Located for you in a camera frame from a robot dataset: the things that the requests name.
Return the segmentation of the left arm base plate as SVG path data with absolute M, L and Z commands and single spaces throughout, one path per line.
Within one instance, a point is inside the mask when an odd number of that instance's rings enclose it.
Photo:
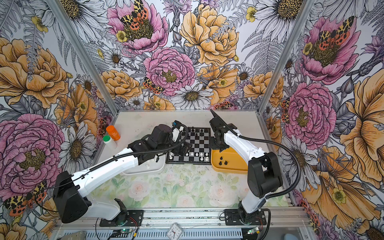
M 119 213 L 113 220 L 101 219 L 100 227 L 140 227 L 144 210 L 127 210 Z

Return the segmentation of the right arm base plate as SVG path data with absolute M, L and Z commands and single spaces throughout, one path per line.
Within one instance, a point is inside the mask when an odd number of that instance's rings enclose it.
M 264 226 L 267 224 L 263 211 L 248 214 L 243 209 L 225 209 L 224 221 L 227 226 Z

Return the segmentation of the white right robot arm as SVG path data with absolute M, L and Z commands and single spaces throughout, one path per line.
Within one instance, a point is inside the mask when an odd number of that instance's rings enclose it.
M 214 110 L 210 110 L 210 120 L 214 136 L 210 139 L 213 150 L 220 152 L 222 164 L 233 163 L 234 157 L 224 157 L 227 149 L 233 149 L 240 160 L 247 165 L 247 183 L 249 192 L 240 201 L 238 214 L 240 221 L 249 225 L 260 216 L 267 199 L 283 185 L 278 157 L 273 152 L 265 152 L 246 140 L 233 124 L 227 124 Z

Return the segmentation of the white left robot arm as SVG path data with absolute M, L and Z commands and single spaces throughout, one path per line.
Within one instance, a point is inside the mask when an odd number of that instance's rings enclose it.
M 68 224 L 82 217 L 123 221 L 126 208 L 121 200 L 101 203 L 91 200 L 88 195 L 115 176 L 149 160 L 157 161 L 170 152 L 181 151 L 184 154 L 190 148 L 188 133 L 189 128 L 178 121 L 172 127 L 160 124 L 151 134 L 93 167 L 73 174 L 68 171 L 60 173 L 54 186 L 53 200 L 61 222 Z

